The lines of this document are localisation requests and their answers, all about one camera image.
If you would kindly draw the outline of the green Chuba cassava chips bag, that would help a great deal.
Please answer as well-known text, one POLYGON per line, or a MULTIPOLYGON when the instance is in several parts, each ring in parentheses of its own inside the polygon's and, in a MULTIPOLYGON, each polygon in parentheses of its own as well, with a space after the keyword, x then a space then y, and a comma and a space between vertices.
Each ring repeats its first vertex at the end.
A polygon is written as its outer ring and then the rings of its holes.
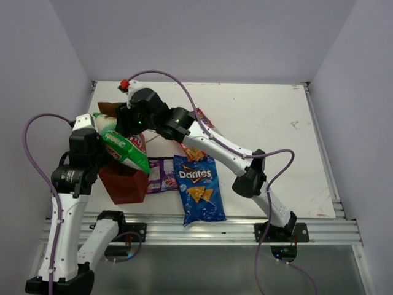
POLYGON ((150 173, 143 134, 122 136, 115 130, 117 119, 101 113, 93 113, 96 129, 103 138, 106 151, 117 162, 130 168, 150 173))

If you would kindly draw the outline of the red brown paper bag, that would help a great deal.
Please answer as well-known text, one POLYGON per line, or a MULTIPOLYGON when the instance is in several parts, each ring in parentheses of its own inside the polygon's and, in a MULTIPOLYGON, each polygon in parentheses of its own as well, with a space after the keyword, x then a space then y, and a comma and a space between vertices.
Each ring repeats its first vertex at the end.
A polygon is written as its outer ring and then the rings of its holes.
MULTIPOLYGON (((116 118, 115 109, 118 106, 120 103, 99 102, 98 113, 116 118)), ((143 202, 147 194, 149 174, 123 165, 110 155, 109 157, 110 161, 100 169, 99 177, 113 203, 121 205, 143 202)))

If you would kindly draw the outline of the purple snack packet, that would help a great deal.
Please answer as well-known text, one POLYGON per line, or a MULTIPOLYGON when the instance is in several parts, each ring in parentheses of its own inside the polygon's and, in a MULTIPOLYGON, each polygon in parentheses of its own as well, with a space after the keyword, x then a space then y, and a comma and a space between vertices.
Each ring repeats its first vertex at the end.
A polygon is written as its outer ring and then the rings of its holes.
POLYGON ((178 190, 172 157, 149 157, 148 194, 178 190))

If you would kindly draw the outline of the blue Doritos chips bag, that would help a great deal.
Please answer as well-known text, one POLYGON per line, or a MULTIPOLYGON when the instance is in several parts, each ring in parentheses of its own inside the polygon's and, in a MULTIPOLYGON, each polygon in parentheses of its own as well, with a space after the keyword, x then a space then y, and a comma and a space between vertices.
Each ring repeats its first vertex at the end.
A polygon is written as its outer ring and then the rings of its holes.
POLYGON ((186 157, 173 157, 174 171, 184 209, 183 225, 196 221, 220 222, 226 220, 219 177, 213 157, 189 162, 186 157))

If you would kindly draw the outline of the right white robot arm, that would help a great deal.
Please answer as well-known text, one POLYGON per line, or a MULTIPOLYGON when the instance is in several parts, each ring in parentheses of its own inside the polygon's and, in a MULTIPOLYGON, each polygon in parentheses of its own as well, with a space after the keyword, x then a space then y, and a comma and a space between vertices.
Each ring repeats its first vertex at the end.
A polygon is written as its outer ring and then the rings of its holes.
POLYGON ((202 150, 234 173, 233 191, 252 199, 268 215, 278 240, 288 241, 295 235, 297 217, 272 193, 273 181, 264 173, 266 153, 235 145, 203 123, 195 111, 169 108, 151 88, 129 85, 119 90, 127 101, 115 109, 117 132, 131 136, 152 130, 166 140, 202 150))

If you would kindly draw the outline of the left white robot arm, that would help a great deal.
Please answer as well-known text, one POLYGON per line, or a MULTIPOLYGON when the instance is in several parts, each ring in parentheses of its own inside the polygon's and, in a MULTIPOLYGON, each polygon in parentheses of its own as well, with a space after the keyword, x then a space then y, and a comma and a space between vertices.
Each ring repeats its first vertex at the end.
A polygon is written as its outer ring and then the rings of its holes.
POLYGON ((69 147, 69 163, 59 165, 51 176, 55 193, 49 239, 38 274, 26 282, 28 294, 90 294, 95 267, 108 244, 128 233, 121 211, 102 211, 79 246, 85 208, 106 153, 102 137, 92 128, 72 131, 69 147))

